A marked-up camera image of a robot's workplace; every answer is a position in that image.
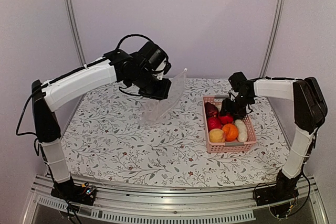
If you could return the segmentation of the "red mushroom toy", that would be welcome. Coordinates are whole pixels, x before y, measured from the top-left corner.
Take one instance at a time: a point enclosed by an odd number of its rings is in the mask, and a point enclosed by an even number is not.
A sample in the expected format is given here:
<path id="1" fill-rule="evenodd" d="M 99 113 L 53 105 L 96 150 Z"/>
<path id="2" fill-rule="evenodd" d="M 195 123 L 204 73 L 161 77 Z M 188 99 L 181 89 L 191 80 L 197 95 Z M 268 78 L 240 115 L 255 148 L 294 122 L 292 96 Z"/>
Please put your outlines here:
<path id="1" fill-rule="evenodd" d="M 220 115 L 218 118 L 222 125 L 231 124 L 234 121 L 234 117 L 229 113 L 227 113 L 226 115 Z"/>

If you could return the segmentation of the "orange tangerine toy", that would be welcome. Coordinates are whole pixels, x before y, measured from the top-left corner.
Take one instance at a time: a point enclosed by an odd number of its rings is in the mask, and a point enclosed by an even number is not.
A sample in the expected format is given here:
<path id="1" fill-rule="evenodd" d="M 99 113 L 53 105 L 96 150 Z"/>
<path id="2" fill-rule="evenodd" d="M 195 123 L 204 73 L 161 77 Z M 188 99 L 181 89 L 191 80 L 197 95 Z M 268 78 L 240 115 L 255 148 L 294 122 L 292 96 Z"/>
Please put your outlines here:
<path id="1" fill-rule="evenodd" d="M 238 137 L 238 129 L 234 124 L 226 124 L 222 127 L 226 135 L 226 142 L 232 142 Z"/>

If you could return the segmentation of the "dark purple fruit toy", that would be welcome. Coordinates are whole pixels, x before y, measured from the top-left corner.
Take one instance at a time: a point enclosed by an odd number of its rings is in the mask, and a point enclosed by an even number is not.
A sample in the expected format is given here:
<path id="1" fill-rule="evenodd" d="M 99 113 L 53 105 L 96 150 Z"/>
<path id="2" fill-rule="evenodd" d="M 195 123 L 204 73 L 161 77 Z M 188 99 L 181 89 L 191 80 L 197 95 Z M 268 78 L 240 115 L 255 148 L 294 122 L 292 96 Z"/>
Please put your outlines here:
<path id="1" fill-rule="evenodd" d="M 207 118 L 218 117 L 219 110 L 214 104 L 206 102 L 204 104 L 204 108 L 205 108 L 205 114 Z"/>

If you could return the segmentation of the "red strawberry toy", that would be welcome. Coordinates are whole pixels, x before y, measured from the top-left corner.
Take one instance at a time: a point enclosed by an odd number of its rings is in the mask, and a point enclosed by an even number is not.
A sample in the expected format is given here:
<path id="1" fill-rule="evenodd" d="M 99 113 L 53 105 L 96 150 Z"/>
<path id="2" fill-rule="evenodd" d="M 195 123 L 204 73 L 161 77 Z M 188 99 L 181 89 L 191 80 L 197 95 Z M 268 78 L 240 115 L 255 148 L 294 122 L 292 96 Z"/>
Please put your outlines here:
<path id="1" fill-rule="evenodd" d="M 207 128 L 208 131 L 211 131 L 213 129 L 221 129 L 222 125 L 220 119 L 217 117 L 207 118 Z"/>

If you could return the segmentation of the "yellow peach toy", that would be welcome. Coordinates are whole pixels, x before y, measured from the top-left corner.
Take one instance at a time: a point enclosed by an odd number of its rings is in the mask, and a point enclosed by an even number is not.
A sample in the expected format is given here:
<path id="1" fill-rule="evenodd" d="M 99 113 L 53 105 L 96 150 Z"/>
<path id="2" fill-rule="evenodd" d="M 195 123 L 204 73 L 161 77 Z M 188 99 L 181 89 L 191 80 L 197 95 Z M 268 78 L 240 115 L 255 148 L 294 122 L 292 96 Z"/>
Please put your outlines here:
<path id="1" fill-rule="evenodd" d="M 211 143 L 224 143 L 226 139 L 225 132 L 222 129 L 212 129 L 209 132 L 209 141 Z"/>

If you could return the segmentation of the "pink plastic basket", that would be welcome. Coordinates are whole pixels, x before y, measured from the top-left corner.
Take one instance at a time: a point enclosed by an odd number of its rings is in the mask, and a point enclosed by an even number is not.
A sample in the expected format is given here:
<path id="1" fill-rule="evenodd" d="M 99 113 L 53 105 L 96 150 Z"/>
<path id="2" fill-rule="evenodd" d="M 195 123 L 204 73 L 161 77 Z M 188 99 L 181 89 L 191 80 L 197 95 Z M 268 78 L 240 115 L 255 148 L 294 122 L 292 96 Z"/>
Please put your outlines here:
<path id="1" fill-rule="evenodd" d="M 224 96 L 203 97 L 207 152 L 246 152 L 257 143 L 251 119 L 248 115 L 238 120 L 234 120 L 230 114 L 220 116 L 224 98 Z"/>

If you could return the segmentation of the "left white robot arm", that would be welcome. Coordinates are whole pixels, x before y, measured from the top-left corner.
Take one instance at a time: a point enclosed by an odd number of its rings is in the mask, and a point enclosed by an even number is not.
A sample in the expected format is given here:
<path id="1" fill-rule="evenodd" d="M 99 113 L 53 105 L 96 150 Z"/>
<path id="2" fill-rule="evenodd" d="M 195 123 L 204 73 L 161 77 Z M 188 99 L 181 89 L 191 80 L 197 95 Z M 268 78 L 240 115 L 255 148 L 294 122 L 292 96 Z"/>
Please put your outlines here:
<path id="1" fill-rule="evenodd" d="M 55 112 L 69 101 L 98 87 L 124 82 L 139 88 L 139 96 L 164 100 L 168 98 L 171 81 L 162 76 L 171 68 L 167 54 L 159 47 L 142 48 L 128 54 L 117 49 L 96 61 L 75 69 L 54 80 L 32 85 L 33 118 L 37 138 L 45 155 L 57 190 L 67 200 L 78 195 L 60 143 L 60 127 Z"/>

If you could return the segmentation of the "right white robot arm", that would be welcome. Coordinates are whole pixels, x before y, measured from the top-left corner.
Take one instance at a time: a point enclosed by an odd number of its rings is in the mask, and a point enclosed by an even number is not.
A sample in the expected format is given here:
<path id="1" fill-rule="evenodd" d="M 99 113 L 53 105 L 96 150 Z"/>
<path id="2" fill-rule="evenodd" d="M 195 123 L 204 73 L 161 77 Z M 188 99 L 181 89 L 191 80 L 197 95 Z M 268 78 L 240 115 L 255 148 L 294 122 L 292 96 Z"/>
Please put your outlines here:
<path id="1" fill-rule="evenodd" d="M 328 108 L 319 84 L 314 77 L 248 80 L 242 72 L 231 75 L 229 83 L 232 89 L 222 102 L 222 112 L 239 119 L 247 115 L 246 108 L 255 103 L 255 97 L 293 102 L 295 136 L 287 161 L 278 172 L 276 186 L 271 190 L 271 196 L 282 201 L 291 194 L 302 176 L 304 164 L 315 147 L 317 132 L 326 119 Z"/>

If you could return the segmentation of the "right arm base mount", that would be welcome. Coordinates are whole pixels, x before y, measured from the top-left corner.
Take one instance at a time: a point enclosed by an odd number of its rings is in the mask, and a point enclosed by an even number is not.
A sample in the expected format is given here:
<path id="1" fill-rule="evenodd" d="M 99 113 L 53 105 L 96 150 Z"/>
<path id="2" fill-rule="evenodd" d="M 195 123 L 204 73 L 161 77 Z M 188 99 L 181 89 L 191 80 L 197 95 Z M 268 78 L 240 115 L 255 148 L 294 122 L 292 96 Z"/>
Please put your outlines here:
<path id="1" fill-rule="evenodd" d="M 277 219 L 288 218 L 298 201 L 298 190 L 277 191 L 276 186 L 259 183 L 253 190 L 257 206 L 269 206 L 270 213 Z"/>

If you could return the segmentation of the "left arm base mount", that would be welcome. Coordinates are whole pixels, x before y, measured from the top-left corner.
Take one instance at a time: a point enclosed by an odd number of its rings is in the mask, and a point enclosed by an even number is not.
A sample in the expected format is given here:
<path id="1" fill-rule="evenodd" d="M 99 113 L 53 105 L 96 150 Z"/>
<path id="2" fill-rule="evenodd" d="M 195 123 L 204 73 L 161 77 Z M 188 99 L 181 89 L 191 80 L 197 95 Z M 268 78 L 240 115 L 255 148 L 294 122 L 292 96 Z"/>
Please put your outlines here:
<path id="1" fill-rule="evenodd" d="M 89 185 L 88 182 L 76 185 L 72 178 L 63 183 L 54 182 L 51 196 L 63 199 L 64 201 L 75 202 L 83 205 L 93 206 L 96 199 L 97 188 Z"/>

